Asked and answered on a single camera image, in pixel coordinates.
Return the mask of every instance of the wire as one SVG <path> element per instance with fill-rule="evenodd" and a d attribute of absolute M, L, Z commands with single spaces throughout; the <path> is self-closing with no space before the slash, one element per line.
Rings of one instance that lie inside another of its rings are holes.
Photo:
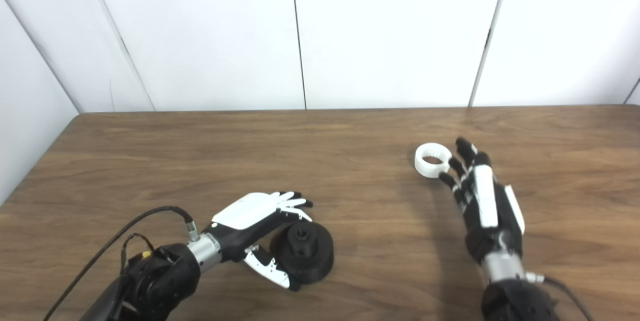
<path fill-rule="evenodd" d="M 549 276 L 544 276 L 544 281 L 542 281 L 542 284 L 553 286 L 556 289 L 560 289 L 567 296 L 569 296 L 571 301 L 573 301 L 573 303 L 578 307 L 578 309 L 580 309 L 585 319 L 587 319 L 588 321 L 594 321 L 594 317 L 592 316 L 592 314 L 589 313 L 589 310 L 587 310 L 587 307 L 583 305 L 580 299 L 578 299 L 578 296 L 576 296 L 566 284 L 560 282 L 555 278 L 551 278 Z"/>
<path fill-rule="evenodd" d="M 129 221 L 129 223 L 124 225 L 124 227 L 122 227 L 116 234 L 114 234 L 113 237 L 111 237 L 111 239 L 109 241 L 107 241 L 107 243 L 105 243 L 104 246 L 102 246 L 102 248 L 100 248 L 98 250 L 98 252 L 96 252 L 96 254 L 93 255 L 93 257 L 91 257 L 89 262 L 87 262 L 85 264 L 85 266 L 82 267 L 82 270 L 80 270 L 80 273 L 78 273 L 77 276 L 75 276 L 75 278 L 73 279 L 73 281 L 71 281 L 69 286 L 67 286 L 66 289 L 64 289 L 64 292 L 62 292 L 62 294 L 57 299 L 57 301 L 55 301 L 55 303 L 53 303 L 53 306 L 51 306 L 50 310 L 48 310 L 48 312 L 46 313 L 46 315 L 44 316 L 42 321 L 48 321 L 51 318 L 53 313 L 58 309 L 60 304 L 67 298 L 67 296 L 71 293 L 71 291 L 74 289 L 74 287 L 76 287 L 76 285 L 78 284 L 78 282 L 80 282 L 82 277 L 87 273 L 87 271 L 89 271 L 89 269 L 91 269 L 91 266 L 93 266 L 96 263 L 96 261 L 98 261 L 98 259 L 103 255 L 103 253 L 105 253 L 105 251 L 107 251 L 107 249 L 110 246 L 112 246 L 116 241 L 118 241 L 118 239 L 125 232 L 127 232 L 127 230 L 132 228 L 135 224 L 139 223 L 139 221 L 141 221 L 142 219 L 146 218 L 147 216 L 150 216 L 150 215 L 153 215 L 153 214 L 157 214 L 158 212 L 162 212 L 162 211 L 171 211 L 171 212 L 175 212 L 176 214 L 179 214 L 180 216 L 182 216 L 182 218 L 184 219 L 184 222 L 186 224 L 192 223 L 194 221 L 194 218 L 192 216 L 190 216 L 190 214 L 187 211 L 183 210 L 180 207 L 173 206 L 173 205 L 165 205 L 165 206 L 162 206 L 162 207 L 156 207 L 154 209 L 150 209 L 150 210 L 148 210 L 146 212 L 143 212 L 143 213 L 139 214 L 133 220 Z"/>
<path fill-rule="evenodd" d="M 132 234 L 128 235 L 124 240 L 124 243 L 122 243 L 122 250 L 120 251 L 120 271 L 118 274 L 121 276 L 124 275 L 124 266 L 127 263 L 127 245 L 129 241 L 131 241 L 131 239 L 133 239 L 134 237 L 140 237 L 140 239 L 143 239 L 144 242 L 146 242 L 147 248 L 149 248 L 151 252 L 155 250 L 154 246 L 151 244 L 151 241 L 149 241 L 149 239 L 145 235 L 137 232 L 133 232 Z"/>

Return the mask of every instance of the white wall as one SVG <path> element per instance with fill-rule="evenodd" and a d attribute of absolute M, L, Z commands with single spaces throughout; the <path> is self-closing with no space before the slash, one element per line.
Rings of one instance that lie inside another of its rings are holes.
<path fill-rule="evenodd" d="M 309 109 L 462 107 L 496 0 L 296 0 Z"/>
<path fill-rule="evenodd" d="M 83 112 L 152 111 L 100 0 L 7 0 Z"/>
<path fill-rule="evenodd" d="M 0 205 L 77 114 L 0 0 Z"/>
<path fill-rule="evenodd" d="M 293 0 L 105 0 L 159 111 L 304 109 Z"/>
<path fill-rule="evenodd" d="M 640 77 L 640 0 L 503 0 L 474 106 L 620 104 Z"/>

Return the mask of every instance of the wooden table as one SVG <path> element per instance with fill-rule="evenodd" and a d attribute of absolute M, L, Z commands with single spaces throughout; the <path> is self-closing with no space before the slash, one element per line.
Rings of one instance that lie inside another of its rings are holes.
<path fill-rule="evenodd" d="M 82 114 L 0 207 L 0 319 L 41 319 L 147 209 L 179 205 L 205 225 L 248 192 L 292 190 L 333 235 L 329 276 L 291 293 L 244 263 L 219 264 L 172 320 L 480 321 L 482 276 L 462 217 L 447 187 L 413 166 L 418 145 L 454 150 L 459 135 L 513 185 L 526 268 L 569 284 L 598 321 L 640 319 L 638 106 Z M 156 245 L 186 241 L 173 214 L 134 230 Z M 55 320 L 80 317 L 114 278 L 119 252 Z M 583 320 L 550 292 L 562 321 Z"/>

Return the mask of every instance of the black cylindrical object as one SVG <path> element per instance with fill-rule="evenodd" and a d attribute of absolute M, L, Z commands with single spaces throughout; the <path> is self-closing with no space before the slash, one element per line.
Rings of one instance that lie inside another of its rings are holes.
<path fill-rule="evenodd" d="M 271 253 L 301 284 L 319 282 L 334 266 L 334 240 L 315 222 L 301 221 L 285 228 L 275 239 Z"/>

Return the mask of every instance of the white ring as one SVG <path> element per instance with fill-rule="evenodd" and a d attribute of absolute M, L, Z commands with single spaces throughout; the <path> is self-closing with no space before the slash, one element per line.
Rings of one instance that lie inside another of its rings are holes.
<path fill-rule="evenodd" d="M 425 157 L 435 157 L 440 164 L 428 163 Z M 440 173 L 449 171 L 451 151 L 439 143 L 425 143 L 415 150 L 415 169 L 426 178 L 438 178 Z"/>

